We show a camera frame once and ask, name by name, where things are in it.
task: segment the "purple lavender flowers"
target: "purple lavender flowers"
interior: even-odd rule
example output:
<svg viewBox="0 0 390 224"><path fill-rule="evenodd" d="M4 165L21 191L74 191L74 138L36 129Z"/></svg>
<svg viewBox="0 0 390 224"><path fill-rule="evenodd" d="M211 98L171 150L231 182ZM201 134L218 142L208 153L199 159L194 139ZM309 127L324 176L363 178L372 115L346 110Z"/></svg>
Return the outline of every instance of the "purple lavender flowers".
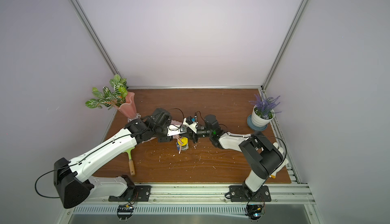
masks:
<svg viewBox="0 0 390 224"><path fill-rule="evenodd" d="M255 95L256 100L249 101L252 105L255 105L255 113L262 119L271 119L273 117L271 110L274 109L277 105L280 104L276 101L279 99L280 96L273 98L269 97L266 98L265 94L261 91L261 95L257 94Z"/></svg>

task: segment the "white wall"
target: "white wall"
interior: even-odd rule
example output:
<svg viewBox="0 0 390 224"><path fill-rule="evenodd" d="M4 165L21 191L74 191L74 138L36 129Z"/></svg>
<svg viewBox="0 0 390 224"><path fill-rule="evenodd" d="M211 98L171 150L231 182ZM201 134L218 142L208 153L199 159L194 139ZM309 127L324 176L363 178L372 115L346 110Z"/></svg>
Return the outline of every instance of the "white wall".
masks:
<svg viewBox="0 0 390 224"><path fill-rule="evenodd" d="M84 103L112 75L68 0L0 0L0 34L0 223L53 223L34 182L101 142L114 111ZM38 188L58 196L52 173Z"/></svg>
<svg viewBox="0 0 390 224"><path fill-rule="evenodd" d="M326 223L389 223L390 0L310 0L268 96Z"/></svg>
<svg viewBox="0 0 390 224"><path fill-rule="evenodd" d="M79 0L130 86L261 85L301 0Z"/></svg>

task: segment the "yellow lid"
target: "yellow lid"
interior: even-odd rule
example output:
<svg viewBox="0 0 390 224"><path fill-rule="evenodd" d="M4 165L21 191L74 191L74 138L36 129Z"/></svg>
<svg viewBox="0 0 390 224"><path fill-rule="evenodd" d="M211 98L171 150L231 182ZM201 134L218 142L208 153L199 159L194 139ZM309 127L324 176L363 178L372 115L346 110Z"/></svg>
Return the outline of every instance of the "yellow lid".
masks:
<svg viewBox="0 0 390 224"><path fill-rule="evenodd" d="M186 137L181 137L181 146L185 146L186 144L188 144L188 139Z"/></svg>

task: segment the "metal grate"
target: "metal grate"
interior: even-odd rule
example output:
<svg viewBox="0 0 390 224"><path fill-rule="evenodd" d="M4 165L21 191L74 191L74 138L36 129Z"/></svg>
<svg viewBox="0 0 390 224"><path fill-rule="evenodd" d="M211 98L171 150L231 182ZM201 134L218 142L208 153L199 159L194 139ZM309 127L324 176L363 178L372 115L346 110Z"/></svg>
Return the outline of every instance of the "metal grate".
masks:
<svg viewBox="0 0 390 224"><path fill-rule="evenodd" d="M118 204L81 204L75 208L73 214L116 214ZM169 204L142 204L135 205L134 214L223 214L245 215L245 206L237 205L169 205Z"/></svg>

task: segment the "blue saucer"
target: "blue saucer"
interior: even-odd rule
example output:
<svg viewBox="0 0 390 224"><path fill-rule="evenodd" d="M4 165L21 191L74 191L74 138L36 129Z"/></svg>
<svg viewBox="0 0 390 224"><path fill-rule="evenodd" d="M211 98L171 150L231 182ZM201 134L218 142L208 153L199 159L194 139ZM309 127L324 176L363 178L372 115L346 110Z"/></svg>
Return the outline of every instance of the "blue saucer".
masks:
<svg viewBox="0 0 390 224"><path fill-rule="evenodd" d="M264 131L264 130L266 130L266 128L267 128L267 126L268 126L268 124L265 125L265 126L262 126L262 127L257 127L257 126L255 126L255 125L252 123L252 114L250 114L250 115L248 116L248 118L246 119L246 123L248 124L248 126L250 127L250 129L252 129L253 131Z"/></svg>

